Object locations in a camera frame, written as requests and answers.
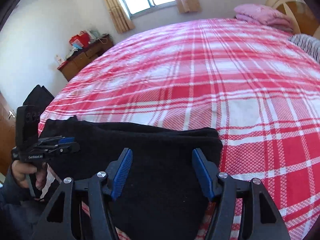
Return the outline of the dark sleeve forearm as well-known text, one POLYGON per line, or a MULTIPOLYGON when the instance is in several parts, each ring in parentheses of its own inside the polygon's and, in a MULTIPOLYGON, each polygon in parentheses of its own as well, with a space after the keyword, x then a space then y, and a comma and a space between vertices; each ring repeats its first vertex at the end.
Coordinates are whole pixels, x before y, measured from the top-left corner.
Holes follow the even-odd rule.
POLYGON ((1 188, 1 239, 31 239, 45 206, 18 186, 8 169, 1 188))

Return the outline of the person's left hand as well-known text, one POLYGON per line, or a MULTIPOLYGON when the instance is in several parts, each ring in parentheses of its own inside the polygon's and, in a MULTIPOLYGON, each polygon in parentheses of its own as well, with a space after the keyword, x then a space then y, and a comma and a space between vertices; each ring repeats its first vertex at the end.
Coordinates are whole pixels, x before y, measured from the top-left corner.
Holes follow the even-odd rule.
POLYGON ((36 176, 36 188, 42 190, 47 181, 47 163, 43 163, 42 167, 37 167, 23 163, 19 160, 13 161, 11 165, 12 176, 21 188, 28 188, 27 175, 34 174, 36 176))

